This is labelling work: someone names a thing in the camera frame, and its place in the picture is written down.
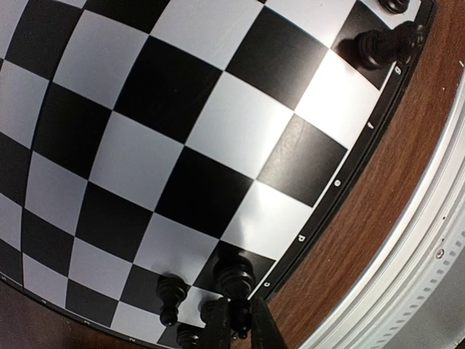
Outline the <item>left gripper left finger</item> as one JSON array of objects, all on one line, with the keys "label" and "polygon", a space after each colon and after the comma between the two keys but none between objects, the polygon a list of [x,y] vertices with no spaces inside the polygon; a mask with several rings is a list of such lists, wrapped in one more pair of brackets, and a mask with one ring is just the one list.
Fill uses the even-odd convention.
[{"label": "left gripper left finger", "polygon": [[231,343],[230,335],[229,302],[221,298],[215,302],[206,324],[206,347],[228,349]]}]

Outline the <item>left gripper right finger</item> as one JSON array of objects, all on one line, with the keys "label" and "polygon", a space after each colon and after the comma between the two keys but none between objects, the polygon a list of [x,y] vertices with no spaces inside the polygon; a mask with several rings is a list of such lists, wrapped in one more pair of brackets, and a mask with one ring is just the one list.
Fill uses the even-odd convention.
[{"label": "left gripper right finger", "polygon": [[253,349],[286,349],[282,334],[261,297],[251,300],[251,347]]}]

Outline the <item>black chess piece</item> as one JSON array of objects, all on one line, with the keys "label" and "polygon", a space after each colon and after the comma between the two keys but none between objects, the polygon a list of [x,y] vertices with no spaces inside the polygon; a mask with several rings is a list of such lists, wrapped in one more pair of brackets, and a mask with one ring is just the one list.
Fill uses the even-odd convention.
[{"label": "black chess piece", "polygon": [[425,41],[425,27],[413,21],[405,21],[393,29],[373,29],[358,34],[355,47],[364,68],[379,70],[394,62],[409,64]]},{"label": "black chess piece", "polygon": [[187,298],[188,285],[179,276],[161,276],[155,290],[162,302],[160,321],[173,327],[178,321],[179,306]]},{"label": "black chess piece", "polygon": [[232,331],[244,340],[251,329],[251,303],[248,299],[256,286],[251,262],[240,255],[221,259],[214,266],[217,289],[228,299]]},{"label": "black chess piece", "polygon": [[407,11],[410,0],[378,0],[378,3],[385,11],[393,15],[401,15]]},{"label": "black chess piece", "polygon": [[180,324],[177,327],[176,342],[182,349],[199,348],[203,329],[189,324]]}]

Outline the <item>black and grey chessboard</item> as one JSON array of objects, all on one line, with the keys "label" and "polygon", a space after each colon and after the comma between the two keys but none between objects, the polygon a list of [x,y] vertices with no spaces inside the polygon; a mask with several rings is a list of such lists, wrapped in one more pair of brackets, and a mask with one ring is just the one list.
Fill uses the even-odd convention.
[{"label": "black and grey chessboard", "polygon": [[[1,280],[146,348],[201,330],[214,267],[269,297],[351,183],[414,69],[354,38],[435,1],[3,1]],[[176,326],[160,278],[183,280]]]}]

